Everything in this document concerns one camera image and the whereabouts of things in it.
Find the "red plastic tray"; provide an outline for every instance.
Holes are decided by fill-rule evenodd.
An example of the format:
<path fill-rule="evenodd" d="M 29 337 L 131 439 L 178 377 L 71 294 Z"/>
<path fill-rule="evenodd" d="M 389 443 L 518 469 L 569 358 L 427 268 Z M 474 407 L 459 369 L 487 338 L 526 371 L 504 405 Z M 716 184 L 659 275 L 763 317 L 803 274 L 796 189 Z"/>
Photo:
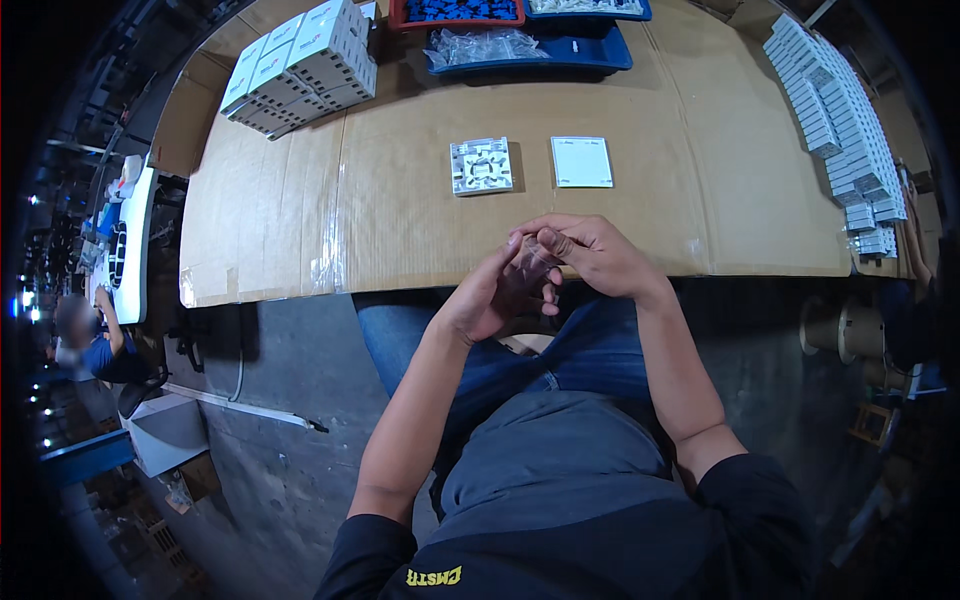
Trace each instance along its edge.
<path fill-rule="evenodd" d="M 519 27 L 527 19 L 523 11 L 523 2 L 515 1 L 516 19 L 445 19 L 440 21 L 407 22 L 407 0 L 390 0 L 390 14 L 387 25 L 390 29 L 406 32 L 415 29 L 440 29 L 442 27 Z"/>

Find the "workbench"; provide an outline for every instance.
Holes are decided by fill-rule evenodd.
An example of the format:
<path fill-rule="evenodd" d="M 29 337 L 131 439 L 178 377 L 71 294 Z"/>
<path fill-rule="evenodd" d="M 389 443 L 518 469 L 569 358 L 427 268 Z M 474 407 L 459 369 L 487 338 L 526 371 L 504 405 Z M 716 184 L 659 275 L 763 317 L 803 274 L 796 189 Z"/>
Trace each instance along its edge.
<path fill-rule="evenodd" d="M 456 284 L 548 211 L 607 216 L 670 276 L 900 275 L 902 260 L 855 264 L 760 41 L 682 0 L 619 23 L 634 67 L 602 83 L 447 84 L 423 34 L 389 35 L 371 101 L 274 142 L 217 113 L 239 50 L 313 4 L 234 17 L 161 117 L 148 164 L 190 178 L 185 306 Z M 449 144 L 501 135 L 514 191 L 455 198 Z M 553 135 L 605 137 L 613 189 L 556 187 Z"/>

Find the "tray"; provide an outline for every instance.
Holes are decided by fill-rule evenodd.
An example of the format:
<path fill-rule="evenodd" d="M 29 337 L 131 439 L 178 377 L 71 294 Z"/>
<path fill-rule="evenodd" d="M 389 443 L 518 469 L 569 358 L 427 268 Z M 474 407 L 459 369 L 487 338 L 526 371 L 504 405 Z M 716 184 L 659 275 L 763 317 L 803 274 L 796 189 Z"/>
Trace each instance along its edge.
<path fill-rule="evenodd" d="M 387 25 L 396 31 L 414 31 L 418 29 L 440 29 L 442 27 L 519 27 L 526 20 L 523 11 L 523 2 L 508 0 L 516 6 L 516 19 L 439 19 L 434 21 L 407 21 L 409 11 L 407 0 L 390 0 L 390 14 L 387 15 Z"/>
<path fill-rule="evenodd" d="M 482 74 L 502 72 L 505 69 L 571 69 L 612 75 L 634 66 L 627 42 L 620 28 L 611 24 L 602 34 L 592 37 L 564 36 L 547 31 L 530 33 L 541 48 L 550 55 L 548 59 L 484 60 L 452 66 L 436 67 L 430 57 L 426 58 L 427 70 L 432 75 Z M 573 42 L 578 52 L 573 52 Z M 432 50 L 427 39 L 427 49 Z"/>
<path fill-rule="evenodd" d="M 653 18 L 653 12 L 650 9 L 648 0 L 638 0 L 643 7 L 643 14 L 630 14 L 628 12 L 534 12 L 530 6 L 530 0 L 523 1 L 523 12 L 528 19 L 572 19 L 572 18 L 598 18 L 598 19 L 617 19 L 620 21 L 649 21 Z"/>

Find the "blue plastic tray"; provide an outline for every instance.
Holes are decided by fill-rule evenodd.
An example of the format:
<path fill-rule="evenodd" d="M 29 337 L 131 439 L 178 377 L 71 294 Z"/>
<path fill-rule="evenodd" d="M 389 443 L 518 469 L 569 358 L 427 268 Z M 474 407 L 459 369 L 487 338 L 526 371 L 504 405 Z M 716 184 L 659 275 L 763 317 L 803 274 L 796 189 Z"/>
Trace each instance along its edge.
<path fill-rule="evenodd" d="M 601 19 L 618 19 L 621 21 L 649 21 L 653 18 L 653 12 L 650 9 L 650 2 L 648 0 L 639 0 L 640 6 L 643 7 L 643 14 L 629 14 L 621 12 L 534 12 L 533 8 L 530 6 L 530 0 L 523 0 L 523 12 L 526 14 L 527 19 L 531 20 L 540 20 L 540 19 L 569 19 L 569 18 L 579 18 L 579 17 L 589 17 L 589 18 L 601 18 Z"/>
<path fill-rule="evenodd" d="M 548 59 L 485 60 L 468 62 L 453 66 L 436 67 L 430 57 L 426 57 L 427 70 L 431 75 L 499 73 L 504 69 L 571 69 L 592 71 L 603 75 L 612 75 L 617 71 L 626 71 L 634 66 L 627 42 L 620 34 L 620 28 L 612 24 L 602 35 L 593 37 L 562 36 L 548 32 L 530 33 L 538 41 L 538 48 L 550 55 Z M 573 52 L 573 42 L 577 42 L 578 52 Z M 433 45 L 427 39 L 427 49 Z"/>

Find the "forearm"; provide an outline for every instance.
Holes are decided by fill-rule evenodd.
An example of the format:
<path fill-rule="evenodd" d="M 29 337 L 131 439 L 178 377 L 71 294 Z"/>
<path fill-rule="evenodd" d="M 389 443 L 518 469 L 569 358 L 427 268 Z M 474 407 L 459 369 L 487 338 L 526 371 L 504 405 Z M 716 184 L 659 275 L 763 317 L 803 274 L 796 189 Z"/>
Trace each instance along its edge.
<path fill-rule="evenodd" d="M 107 303 L 101 310 L 103 310 L 104 319 L 107 320 L 107 331 L 110 333 L 110 350 L 116 356 L 124 347 L 123 329 L 120 328 L 117 311 L 112 304 Z"/>
<path fill-rule="evenodd" d="M 926 289 L 930 285 L 930 279 L 933 277 L 933 274 L 927 268 L 926 263 L 924 263 L 924 252 L 920 247 L 920 240 L 917 236 L 917 227 L 920 223 L 917 221 L 916 213 L 913 213 L 912 216 L 914 217 L 912 221 L 907 221 L 903 224 L 903 234 L 906 236 L 907 256 L 910 258 L 910 267 L 913 269 L 914 275 L 917 276 L 917 281 Z"/>
<path fill-rule="evenodd" d="M 437 456 L 468 353 L 462 337 L 436 323 L 427 327 L 367 442 L 348 516 L 376 513 L 409 520 Z"/>
<path fill-rule="evenodd" d="M 673 290 L 653 310 L 638 305 L 636 323 L 654 410 L 692 491 L 713 465 L 746 450 L 726 425 L 723 404 Z"/>

